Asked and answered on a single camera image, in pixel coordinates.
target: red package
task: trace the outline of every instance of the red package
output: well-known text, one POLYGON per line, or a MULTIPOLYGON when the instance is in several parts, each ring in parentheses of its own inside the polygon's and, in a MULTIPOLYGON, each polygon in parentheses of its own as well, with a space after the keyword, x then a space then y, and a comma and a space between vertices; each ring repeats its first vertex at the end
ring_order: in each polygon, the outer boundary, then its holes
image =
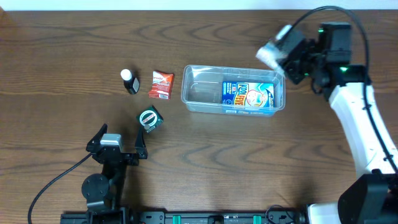
POLYGON ((154 72, 149 97, 169 100, 172 95, 174 74, 154 72))

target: blue and white package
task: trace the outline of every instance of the blue and white package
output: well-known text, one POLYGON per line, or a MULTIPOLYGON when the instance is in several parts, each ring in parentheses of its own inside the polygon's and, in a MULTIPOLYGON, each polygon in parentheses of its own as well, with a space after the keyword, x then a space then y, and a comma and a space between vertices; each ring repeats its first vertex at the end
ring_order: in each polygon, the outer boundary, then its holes
POLYGON ((223 104, 274 107, 271 83, 223 82, 223 104))

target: barcode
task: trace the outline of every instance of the barcode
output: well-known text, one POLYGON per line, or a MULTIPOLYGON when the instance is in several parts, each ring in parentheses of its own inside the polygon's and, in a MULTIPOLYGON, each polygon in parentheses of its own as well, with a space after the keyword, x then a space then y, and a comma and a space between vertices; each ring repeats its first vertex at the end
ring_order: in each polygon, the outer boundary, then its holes
POLYGON ((163 94, 159 94, 159 98, 168 100, 169 96, 163 95, 163 94))

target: dark green package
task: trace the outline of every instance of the dark green package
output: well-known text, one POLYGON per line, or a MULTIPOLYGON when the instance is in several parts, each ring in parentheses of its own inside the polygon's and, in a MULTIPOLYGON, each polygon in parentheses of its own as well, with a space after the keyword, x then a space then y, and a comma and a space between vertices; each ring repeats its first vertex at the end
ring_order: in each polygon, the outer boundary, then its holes
POLYGON ((144 127, 147 133, 163 123, 162 116, 157 112, 154 106, 148 107, 144 112, 137 116, 137 120, 144 127))

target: plastic container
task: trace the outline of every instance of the plastic container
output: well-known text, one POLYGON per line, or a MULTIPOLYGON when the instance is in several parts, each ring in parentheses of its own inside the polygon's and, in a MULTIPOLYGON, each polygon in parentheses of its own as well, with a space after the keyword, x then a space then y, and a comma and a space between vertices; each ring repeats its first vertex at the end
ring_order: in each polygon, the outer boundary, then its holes
POLYGON ((285 107, 285 78, 271 70, 188 65, 183 74, 181 100, 190 111, 272 116, 285 107), (273 83, 274 107, 222 104, 223 82, 273 83))

